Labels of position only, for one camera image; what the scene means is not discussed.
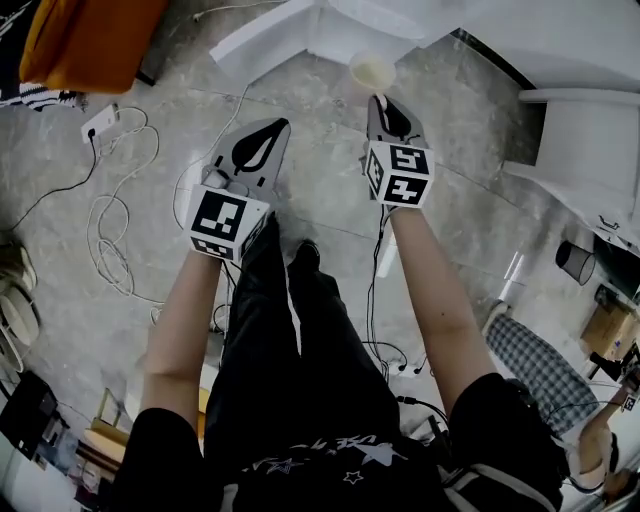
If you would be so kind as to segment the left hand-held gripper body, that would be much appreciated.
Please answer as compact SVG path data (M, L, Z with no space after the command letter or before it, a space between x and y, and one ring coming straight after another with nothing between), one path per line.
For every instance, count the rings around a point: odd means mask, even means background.
M191 190L185 231L193 250L239 263L265 227L275 201L270 194L255 194L247 181L249 197L209 188L201 183Z

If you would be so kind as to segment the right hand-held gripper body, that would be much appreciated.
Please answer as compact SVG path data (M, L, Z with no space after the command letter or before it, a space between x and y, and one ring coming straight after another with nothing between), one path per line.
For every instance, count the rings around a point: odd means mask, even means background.
M370 141L364 175L379 204L420 209L434 180L434 152L411 145Z

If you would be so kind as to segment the translucent plastic cup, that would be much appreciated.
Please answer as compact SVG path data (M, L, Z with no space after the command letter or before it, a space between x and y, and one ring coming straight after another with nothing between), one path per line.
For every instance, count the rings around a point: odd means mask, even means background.
M350 59L348 68L352 82L360 89L371 93L388 90L397 76L392 61L369 51L356 53Z

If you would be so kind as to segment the person's left forearm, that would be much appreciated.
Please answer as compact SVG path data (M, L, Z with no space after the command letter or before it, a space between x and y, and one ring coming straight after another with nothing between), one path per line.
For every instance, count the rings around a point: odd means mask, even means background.
M219 259L188 253L151 330L142 411L165 409L197 427L201 370L220 272Z

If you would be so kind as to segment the person's left hand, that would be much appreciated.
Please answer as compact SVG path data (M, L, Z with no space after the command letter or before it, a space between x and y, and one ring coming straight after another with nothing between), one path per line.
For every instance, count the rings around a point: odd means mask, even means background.
M202 170L201 184L213 189L219 189L241 197L249 197L249 189L242 183L233 181L224 171L215 167Z

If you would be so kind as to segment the person's right black shoe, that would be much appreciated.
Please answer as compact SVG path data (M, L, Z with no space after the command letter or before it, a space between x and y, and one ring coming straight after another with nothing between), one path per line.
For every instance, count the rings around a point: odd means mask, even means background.
M310 239L303 239L296 250L293 262L299 266L318 270L320 252L315 242Z

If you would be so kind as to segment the white power strip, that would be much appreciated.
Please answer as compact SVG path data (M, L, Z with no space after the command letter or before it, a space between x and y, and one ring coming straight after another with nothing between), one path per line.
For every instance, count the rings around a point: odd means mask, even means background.
M85 144L90 143L96 136L112 128L118 121L117 106L110 104L95 114L81 127L81 136Z

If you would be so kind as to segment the person's black trousers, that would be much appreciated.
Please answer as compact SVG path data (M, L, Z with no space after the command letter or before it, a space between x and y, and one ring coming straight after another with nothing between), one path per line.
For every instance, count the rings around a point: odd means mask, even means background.
M223 471L298 443L400 433L396 399L367 354L336 280L286 264L269 218L234 293L206 412L204 457Z

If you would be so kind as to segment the orange cushion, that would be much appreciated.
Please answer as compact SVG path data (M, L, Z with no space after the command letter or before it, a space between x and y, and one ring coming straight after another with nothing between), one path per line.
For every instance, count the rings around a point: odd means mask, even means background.
M169 0L40 0L19 76L52 90L122 94Z

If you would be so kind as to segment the black mesh waste bin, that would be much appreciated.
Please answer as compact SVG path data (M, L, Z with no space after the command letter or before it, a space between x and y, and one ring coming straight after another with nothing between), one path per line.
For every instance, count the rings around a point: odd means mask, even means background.
M557 249L555 263L579 285L584 286L593 275L596 258L592 252L564 240Z

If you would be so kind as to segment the black white striped blanket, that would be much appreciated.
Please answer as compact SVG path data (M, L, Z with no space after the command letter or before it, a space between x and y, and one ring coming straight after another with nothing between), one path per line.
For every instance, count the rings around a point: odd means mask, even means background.
M83 93L23 83L19 77L23 51L39 1L0 0L0 108L24 105L41 112L45 107L61 105L84 110Z

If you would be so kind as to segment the gold shelf rack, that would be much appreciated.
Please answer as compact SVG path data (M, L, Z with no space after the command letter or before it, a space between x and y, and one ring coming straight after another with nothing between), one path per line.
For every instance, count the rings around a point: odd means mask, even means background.
M124 404L105 388L97 413L78 441L76 454L114 476L121 466L130 437L119 428L124 416Z

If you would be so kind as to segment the black star print t-shirt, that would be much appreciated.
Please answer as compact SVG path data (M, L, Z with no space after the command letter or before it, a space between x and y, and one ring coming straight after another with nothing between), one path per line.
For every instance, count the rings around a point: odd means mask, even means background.
M317 439L223 471L179 415L134 423L111 512L560 512L556 445L515 389L492 373L449 420L453 466L401 433Z

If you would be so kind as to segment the cardboard box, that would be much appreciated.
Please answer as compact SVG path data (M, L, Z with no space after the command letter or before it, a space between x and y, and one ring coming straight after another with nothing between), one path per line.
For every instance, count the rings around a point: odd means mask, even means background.
M621 360L639 335L640 317L634 310L598 305L581 339L592 352L609 360Z

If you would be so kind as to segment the black box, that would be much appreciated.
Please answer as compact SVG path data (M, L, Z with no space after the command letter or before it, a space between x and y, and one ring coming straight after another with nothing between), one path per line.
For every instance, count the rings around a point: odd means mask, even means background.
M31 460L57 409L49 385L32 371L25 371L0 413L0 433Z

